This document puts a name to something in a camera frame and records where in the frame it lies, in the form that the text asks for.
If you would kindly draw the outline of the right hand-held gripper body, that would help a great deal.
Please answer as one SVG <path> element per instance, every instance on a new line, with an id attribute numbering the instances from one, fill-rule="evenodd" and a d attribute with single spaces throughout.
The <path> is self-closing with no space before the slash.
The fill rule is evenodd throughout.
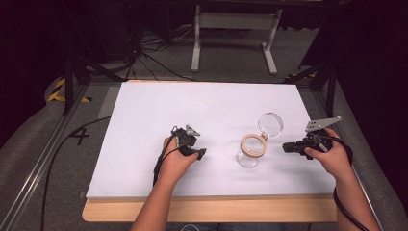
<path id="1" fill-rule="evenodd" d="M 312 157 L 305 153 L 304 148 L 310 147 L 316 149 L 319 152 L 328 152 L 332 147 L 332 141 L 329 139 L 325 128 L 341 121 L 340 116 L 311 120 L 306 128 L 306 137 L 304 146 L 300 150 L 300 154 L 304 155 L 308 160 L 312 160 Z"/>

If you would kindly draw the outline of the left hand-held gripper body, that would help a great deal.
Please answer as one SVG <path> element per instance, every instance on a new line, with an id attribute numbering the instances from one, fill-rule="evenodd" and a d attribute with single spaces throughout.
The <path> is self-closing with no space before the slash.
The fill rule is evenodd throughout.
<path id="1" fill-rule="evenodd" d="M 174 126 L 171 134 L 176 138 L 178 150 L 184 156 L 190 156 L 197 153 L 197 150 L 192 149 L 196 143 L 197 137 L 200 136 L 192 127 L 186 125 L 184 128 Z"/>

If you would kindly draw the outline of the glass jar with hinged lid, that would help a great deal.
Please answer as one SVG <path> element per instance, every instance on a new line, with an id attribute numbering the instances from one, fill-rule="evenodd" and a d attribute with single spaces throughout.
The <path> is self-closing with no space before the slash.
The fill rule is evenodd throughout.
<path id="1" fill-rule="evenodd" d="M 268 150 L 268 140 L 278 138 L 284 128 L 282 118 L 273 112 L 264 113 L 258 118 L 258 134 L 247 134 L 240 142 L 237 162 L 241 167 L 253 168 Z"/>

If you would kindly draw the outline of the person's left hand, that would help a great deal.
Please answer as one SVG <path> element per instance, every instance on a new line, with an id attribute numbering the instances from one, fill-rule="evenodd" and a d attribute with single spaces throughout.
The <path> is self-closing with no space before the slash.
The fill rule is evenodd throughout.
<path id="1" fill-rule="evenodd" d="M 176 139 L 171 138 L 164 140 L 164 151 L 158 182 L 176 185 L 188 171 L 190 165 L 197 160 L 198 154 L 193 153 L 190 156 L 184 156 L 177 149 Z"/>

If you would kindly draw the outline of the person's right hand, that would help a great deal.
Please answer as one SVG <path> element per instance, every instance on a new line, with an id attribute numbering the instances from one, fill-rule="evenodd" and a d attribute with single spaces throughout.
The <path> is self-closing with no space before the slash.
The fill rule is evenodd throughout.
<path id="1" fill-rule="evenodd" d="M 319 152 L 310 147 L 306 147 L 304 151 L 318 160 L 337 181 L 348 180 L 354 175 L 346 151 L 337 141 L 332 142 L 332 148 L 328 152 Z"/>

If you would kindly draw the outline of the white table cover sheet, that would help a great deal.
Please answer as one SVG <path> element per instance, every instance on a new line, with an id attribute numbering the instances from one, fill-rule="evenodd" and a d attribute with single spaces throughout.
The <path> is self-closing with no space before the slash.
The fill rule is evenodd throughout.
<path id="1" fill-rule="evenodd" d="M 240 141 L 259 133 L 258 120 L 278 114 L 266 154 L 252 168 L 237 161 Z M 305 136 L 310 118 L 294 85 L 127 82 L 121 85 L 89 198 L 145 197 L 153 169 L 173 127 L 191 126 L 205 149 L 179 181 L 177 196 L 250 196 L 331 193 L 334 179 L 317 161 L 286 153 L 285 142 Z"/>

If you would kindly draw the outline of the black tripod stand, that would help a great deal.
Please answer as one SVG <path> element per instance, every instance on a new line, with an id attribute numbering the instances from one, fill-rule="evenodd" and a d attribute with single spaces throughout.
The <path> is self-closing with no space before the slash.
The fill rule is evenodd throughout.
<path id="1" fill-rule="evenodd" d="M 336 71 L 332 64 L 318 64 L 307 68 L 297 74 L 288 75 L 283 81 L 284 84 L 294 84 L 310 75 L 315 77 L 310 82 L 308 88 L 311 91 L 321 91 L 324 86 L 326 88 L 325 111 L 328 116 L 333 116 L 334 113 L 334 98 L 336 90 Z"/>
<path id="2" fill-rule="evenodd" d="M 68 115 L 74 108 L 74 105 L 82 100 L 81 90 L 85 90 L 91 81 L 90 66 L 95 72 L 106 76 L 114 82 L 125 82 L 125 79 L 114 74 L 101 64 L 93 62 L 78 54 L 71 55 L 64 65 L 65 79 L 65 102 L 63 115 Z"/>

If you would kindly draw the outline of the black tape floor mark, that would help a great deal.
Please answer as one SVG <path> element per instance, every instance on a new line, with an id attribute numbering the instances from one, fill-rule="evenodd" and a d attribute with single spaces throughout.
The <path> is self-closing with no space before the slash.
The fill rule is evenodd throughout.
<path id="1" fill-rule="evenodd" d="M 73 131 L 73 132 L 69 135 L 69 137 L 70 137 L 70 138 L 77 139 L 77 144 L 78 144 L 78 145 L 81 145 L 82 142 L 83 142 L 83 140 L 84 140 L 85 138 L 88 138 L 88 137 L 89 137 L 89 134 L 87 133 L 87 128 L 86 128 L 86 127 L 83 127 L 83 128 L 79 128 L 79 129 Z"/>

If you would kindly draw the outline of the white metal stand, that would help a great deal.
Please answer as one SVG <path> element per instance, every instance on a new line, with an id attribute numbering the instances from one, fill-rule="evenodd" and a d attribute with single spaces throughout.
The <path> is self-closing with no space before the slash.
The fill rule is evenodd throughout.
<path id="1" fill-rule="evenodd" d="M 277 68 L 272 57 L 271 46 L 274 41 L 278 24 L 281 19 L 281 10 L 273 14 L 254 13 L 206 13 L 201 7 L 195 7 L 194 16 L 194 46 L 192 50 L 191 71 L 197 72 L 200 63 L 200 30 L 205 29 L 243 29 L 268 31 L 268 39 L 261 44 L 268 71 L 271 75 L 277 74 Z"/>

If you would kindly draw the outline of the yellow black floor tape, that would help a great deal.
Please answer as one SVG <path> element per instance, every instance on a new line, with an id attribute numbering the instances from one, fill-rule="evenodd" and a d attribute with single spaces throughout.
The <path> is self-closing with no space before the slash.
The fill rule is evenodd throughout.
<path id="1" fill-rule="evenodd" d="M 60 91 L 63 88 L 65 84 L 65 78 L 62 77 L 55 85 L 53 90 L 51 91 L 50 95 L 48 96 L 47 100 L 48 101 L 59 101 L 59 102 L 65 102 L 66 98 L 62 95 L 60 95 Z"/>

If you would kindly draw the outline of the aluminium frame rail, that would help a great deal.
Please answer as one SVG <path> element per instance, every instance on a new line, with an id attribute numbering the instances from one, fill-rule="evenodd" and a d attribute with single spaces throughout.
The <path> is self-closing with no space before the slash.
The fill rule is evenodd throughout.
<path id="1" fill-rule="evenodd" d="M 49 167 L 53 153 L 57 150 L 58 145 L 62 141 L 62 135 L 68 122 L 72 118 L 88 88 L 88 85 L 80 85 L 73 94 L 72 101 L 67 112 L 59 119 L 51 137 L 39 155 L 36 164 L 26 177 L 20 192 L 13 202 L 13 205 L 0 223 L 0 231 L 13 231 L 15 225 L 18 223 L 22 212 L 35 192 L 44 172 Z"/>
<path id="2" fill-rule="evenodd" d="M 353 161 L 350 165 L 378 223 L 376 214 L 372 207 L 372 196 L 370 196 L 369 193 L 369 182 L 365 176 L 366 173 L 371 172 L 371 167 L 376 167 L 375 160 L 373 159 L 370 148 L 368 147 L 366 140 L 354 119 L 351 109 L 341 93 L 335 95 L 333 112 L 335 115 L 340 116 L 343 120 L 338 125 L 335 125 L 334 129 L 328 129 L 327 133 L 330 136 L 342 140 L 352 149 Z"/>

